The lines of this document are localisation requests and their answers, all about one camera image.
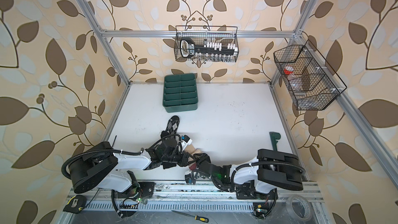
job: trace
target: yellow and black handle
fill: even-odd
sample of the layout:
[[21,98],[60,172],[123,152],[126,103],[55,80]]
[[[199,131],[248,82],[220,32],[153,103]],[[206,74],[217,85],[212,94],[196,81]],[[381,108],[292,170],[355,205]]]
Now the yellow and black handle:
[[209,222],[209,219],[207,219],[205,217],[200,217],[200,216],[195,216],[195,220],[199,220],[199,221],[206,222],[206,223]]

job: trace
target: green organizer tray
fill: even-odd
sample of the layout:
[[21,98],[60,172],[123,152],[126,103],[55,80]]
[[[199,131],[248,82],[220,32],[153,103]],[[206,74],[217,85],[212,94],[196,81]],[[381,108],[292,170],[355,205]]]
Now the green organizer tray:
[[166,112],[192,111],[198,108],[195,74],[185,73],[164,77],[163,107]]

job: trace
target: metal blade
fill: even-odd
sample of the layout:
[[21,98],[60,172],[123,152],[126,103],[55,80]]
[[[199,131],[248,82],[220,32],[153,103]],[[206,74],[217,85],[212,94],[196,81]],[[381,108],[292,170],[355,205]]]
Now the metal blade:
[[178,212],[178,211],[174,211],[174,210],[172,210],[172,212],[175,212],[175,213],[177,213],[177,214],[181,214],[181,215],[185,215],[185,216],[189,216],[189,217],[194,217],[194,218],[195,218],[195,216],[190,215],[190,214],[186,214],[186,213],[183,213],[183,212]]

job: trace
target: black wire mesh basket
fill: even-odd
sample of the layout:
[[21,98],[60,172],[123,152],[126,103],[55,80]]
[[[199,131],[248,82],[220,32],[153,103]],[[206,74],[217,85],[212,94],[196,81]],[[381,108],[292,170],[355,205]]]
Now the black wire mesh basket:
[[236,62],[237,31],[238,28],[232,26],[176,26],[176,61]]
[[[276,67],[297,110],[324,110],[347,88],[326,59],[325,64],[315,60],[312,47],[307,41],[305,45],[290,45],[274,52]],[[341,85],[334,83],[326,70],[338,77]]]

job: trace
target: floral wallpaper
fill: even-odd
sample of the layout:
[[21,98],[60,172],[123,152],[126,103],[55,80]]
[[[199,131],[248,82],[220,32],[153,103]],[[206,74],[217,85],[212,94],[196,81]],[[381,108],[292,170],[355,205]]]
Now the floral wallpaper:
[[167,30],[169,25],[292,30],[306,0],[87,0],[103,29]]
[[0,11],[0,216],[47,224],[71,187],[63,162],[101,140],[125,87],[74,0],[0,0]]
[[[198,82],[267,82],[276,70],[272,53],[283,38],[240,38],[237,62],[176,61],[174,39],[114,38],[111,43],[132,82],[163,82],[170,74],[195,73]],[[113,75],[112,67],[108,74]]]
[[[319,0],[303,32],[395,156],[397,3]],[[297,111],[282,81],[276,91],[310,178],[321,187],[336,224],[395,223],[398,192],[338,103],[322,112]]]

